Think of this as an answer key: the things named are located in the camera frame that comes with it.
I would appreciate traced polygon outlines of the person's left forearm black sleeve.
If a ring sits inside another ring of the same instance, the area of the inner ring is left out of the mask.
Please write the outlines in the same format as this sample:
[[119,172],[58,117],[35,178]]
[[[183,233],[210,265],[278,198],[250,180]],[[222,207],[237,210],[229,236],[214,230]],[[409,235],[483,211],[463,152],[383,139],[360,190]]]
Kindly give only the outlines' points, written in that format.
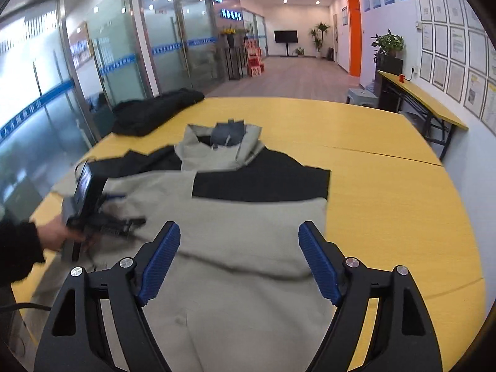
[[25,279],[35,264],[44,264],[45,256],[34,223],[1,221],[0,285]]

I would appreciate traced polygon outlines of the person's left hand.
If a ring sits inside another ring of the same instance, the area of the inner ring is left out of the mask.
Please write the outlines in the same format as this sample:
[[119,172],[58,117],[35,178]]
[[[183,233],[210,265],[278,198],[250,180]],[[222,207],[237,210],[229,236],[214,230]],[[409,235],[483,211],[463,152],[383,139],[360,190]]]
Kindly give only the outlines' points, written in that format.
[[43,250],[59,251],[66,241],[82,243],[86,238],[81,231],[68,228],[61,215],[47,224],[37,225],[36,230]]

